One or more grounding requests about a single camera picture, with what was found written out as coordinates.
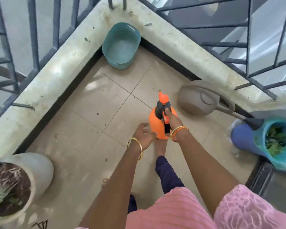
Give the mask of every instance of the pink sleeve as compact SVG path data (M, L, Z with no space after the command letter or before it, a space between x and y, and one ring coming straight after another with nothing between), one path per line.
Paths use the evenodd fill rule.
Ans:
M224 196L215 211L214 221L219 229L286 229L286 214L277 211L244 185L237 185Z

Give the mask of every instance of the grey watering can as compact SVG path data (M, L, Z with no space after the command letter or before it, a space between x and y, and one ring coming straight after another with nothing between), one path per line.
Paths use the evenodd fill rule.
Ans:
M220 97L226 101L228 108L219 103ZM181 86L178 102L180 107L193 115L206 116L218 110L243 120L252 130L259 129L264 122L264 119L247 118L234 112L235 103L226 94L203 80L194 80Z

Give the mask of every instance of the white flower pot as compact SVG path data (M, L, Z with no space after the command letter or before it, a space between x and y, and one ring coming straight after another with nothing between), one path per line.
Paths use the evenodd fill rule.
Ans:
M1 162L17 165L27 173L31 182L31 194L29 200L20 211L9 216L0 217L0 225L9 223L22 215L48 188L54 173L52 162L46 156L37 153L15 154L0 158Z

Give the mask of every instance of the navy blue pants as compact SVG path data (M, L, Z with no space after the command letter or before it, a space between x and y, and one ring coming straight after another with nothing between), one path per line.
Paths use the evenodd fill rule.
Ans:
M161 186L164 194L170 192L175 187L184 187L182 181L177 177L172 166L168 163L167 159L164 156L159 156L156 160L157 174L161 180ZM133 195L130 195L129 204L128 204L128 214L130 212L137 210L137 203Z

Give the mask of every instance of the blue bucket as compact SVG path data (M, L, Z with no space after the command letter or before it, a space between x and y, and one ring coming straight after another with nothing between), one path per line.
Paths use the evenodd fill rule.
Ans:
M266 148L266 135L272 125L282 126L283 133L286 135L286 119L272 118L265 120L262 127L255 131L247 124L234 127L231 132L231 140L237 148L264 156L275 168L286 170L286 146L282 153L273 157Z
M132 64L140 41L141 35L135 27L117 23L108 32L102 51L110 65L124 70Z

